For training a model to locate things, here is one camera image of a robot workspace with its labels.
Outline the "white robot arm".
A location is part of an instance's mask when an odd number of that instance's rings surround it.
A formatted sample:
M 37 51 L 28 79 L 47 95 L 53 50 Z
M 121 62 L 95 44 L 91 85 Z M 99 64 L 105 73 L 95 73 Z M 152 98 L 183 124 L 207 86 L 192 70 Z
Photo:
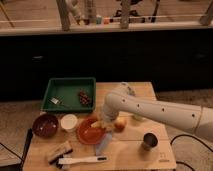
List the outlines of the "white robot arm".
M 101 119 L 113 122 L 120 112 L 142 116 L 213 142 L 212 108 L 139 99 L 128 83 L 121 82 L 106 94 Z

